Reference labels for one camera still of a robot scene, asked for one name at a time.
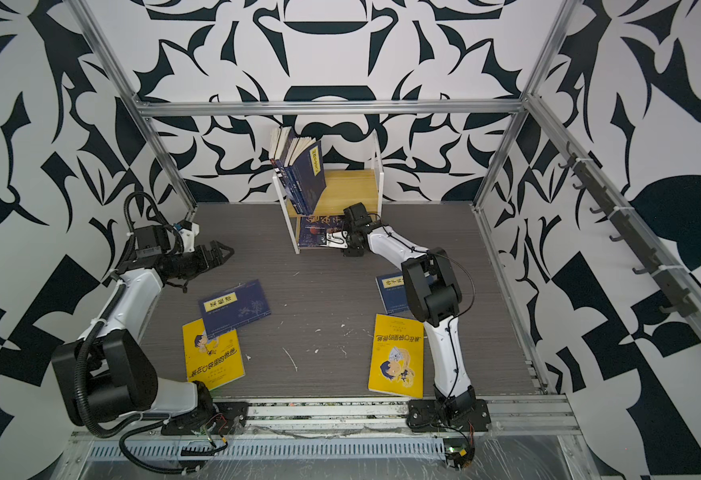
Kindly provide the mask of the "thick blue book yellow label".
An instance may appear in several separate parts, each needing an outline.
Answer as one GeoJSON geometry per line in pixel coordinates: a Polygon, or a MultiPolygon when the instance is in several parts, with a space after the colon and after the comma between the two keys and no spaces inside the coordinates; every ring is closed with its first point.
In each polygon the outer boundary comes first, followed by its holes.
{"type": "Polygon", "coordinates": [[[294,209],[300,215],[308,215],[308,200],[302,191],[302,180],[298,174],[298,158],[314,144],[312,137],[300,137],[290,140],[284,154],[284,177],[288,180],[288,190],[292,196],[294,209]]]}

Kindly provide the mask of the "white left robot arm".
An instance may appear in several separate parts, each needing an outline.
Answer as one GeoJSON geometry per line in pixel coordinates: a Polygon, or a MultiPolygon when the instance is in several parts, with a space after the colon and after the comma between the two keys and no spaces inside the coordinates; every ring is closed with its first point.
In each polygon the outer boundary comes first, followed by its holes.
{"type": "Polygon", "coordinates": [[[234,248],[218,241],[196,245],[196,235],[198,226],[187,221],[128,234],[124,258],[110,274],[116,289],[106,306],[77,340],[52,354],[73,424],[110,438],[134,422],[155,419],[165,434],[182,434],[218,412],[202,382],[160,378],[138,343],[164,287],[186,290],[234,256],[234,248]]]}

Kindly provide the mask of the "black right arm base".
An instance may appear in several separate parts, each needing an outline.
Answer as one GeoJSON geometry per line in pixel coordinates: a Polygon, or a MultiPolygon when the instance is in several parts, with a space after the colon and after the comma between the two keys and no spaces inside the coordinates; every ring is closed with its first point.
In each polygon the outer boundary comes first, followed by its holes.
{"type": "Polygon", "coordinates": [[[466,433],[488,432],[491,417],[485,400],[476,397],[472,387],[457,397],[436,396],[407,402],[407,427],[415,432],[436,432],[456,429],[466,433]]]}

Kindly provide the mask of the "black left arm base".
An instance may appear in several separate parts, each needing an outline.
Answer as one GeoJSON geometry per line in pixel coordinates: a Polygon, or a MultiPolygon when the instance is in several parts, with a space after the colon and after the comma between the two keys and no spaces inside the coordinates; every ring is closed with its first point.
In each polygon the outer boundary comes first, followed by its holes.
{"type": "Polygon", "coordinates": [[[202,427],[212,435],[226,436],[246,426],[250,404],[245,401],[224,401],[202,405],[188,413],[176,416],[162,426],[163,436],[182,436],[200,433],[202,427]]]}

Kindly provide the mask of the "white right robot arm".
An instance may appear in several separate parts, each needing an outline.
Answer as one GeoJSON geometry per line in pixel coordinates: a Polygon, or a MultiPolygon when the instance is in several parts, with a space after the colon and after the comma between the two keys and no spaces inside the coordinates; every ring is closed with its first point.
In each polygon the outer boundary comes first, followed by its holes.
{"type": "Polygon", "coordinates": [[[436,399],[451,409],[474,404],[458,337],[462,293],[446,252],[405,239],[361,203],[344,209],[344,238],[344,255],[362,256],[369,251],[402,273],[408,309],[427,332],[436,399]]]}

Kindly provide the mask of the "wooden white-framed bookshelf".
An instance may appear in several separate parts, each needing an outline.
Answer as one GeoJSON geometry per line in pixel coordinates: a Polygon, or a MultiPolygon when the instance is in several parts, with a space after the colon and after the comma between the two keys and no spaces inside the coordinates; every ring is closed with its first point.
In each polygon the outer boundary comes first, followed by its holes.
{"type": "MultiPolygon", "coordinates": [[[[384,168],[376,131],[371,132],[368,145],[371,147],[371,157],[364,163],[364,170],[330,169],[326,172],[326,190],[322,193],[314,215],[340,215],[344,212],[344,208],[356,203],[362,203],[369,213],[381,214],[384,168]]],[[[286,190],[282,188],[282,182],[278,179],[276,171],[272,173],[272,185],[276,190],[280,208],[282,208],[292,249],[295,254],[300,254],[300,246],[298,246],[300,226],[296,226],[294,220],[298,222],[302,216],[297,214],[294,208],[288,207],[286,190]]]]}

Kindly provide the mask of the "black standing book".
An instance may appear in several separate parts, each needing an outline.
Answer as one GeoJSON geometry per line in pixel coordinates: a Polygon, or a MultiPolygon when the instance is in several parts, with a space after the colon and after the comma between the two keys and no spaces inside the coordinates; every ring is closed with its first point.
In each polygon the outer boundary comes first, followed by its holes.
{"type": "Polygon", "coordinates": [[[270,133],[270,163],[277,176],[284,176],[284,151],[290,145],[290,132],[292,128],[280,127],[270,133]]]}

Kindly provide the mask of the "grey wall hook rail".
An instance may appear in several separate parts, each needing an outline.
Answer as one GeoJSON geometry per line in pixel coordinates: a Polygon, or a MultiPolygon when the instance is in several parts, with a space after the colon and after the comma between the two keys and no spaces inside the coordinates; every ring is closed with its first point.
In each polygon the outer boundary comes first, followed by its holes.
{"type": "Polygon", "coordinates": [[[570,143],[566,145],[566,155],[567,159],[560,167],[570,169],[579,180],[574,188],[587,191],[598,205],[590,212],[602,215],[614,227],[617,234],[610,235],[610,241],[624,242],[628,246],[640,262],[640,267],[632,268],[632,272],[635,275],[649,275],[669,301],[668,306],[660,306],[659,310],[665,314],[677,313],[684,318],[696,314],[699,308],[690,290],[673,273],[680,270],[680,266],[662,260],[657,247],[648,240],[646,228],[639,226],[635,209],[619,202],[620,194],[609,185],[593,159],[570,151],[570,143]]]}

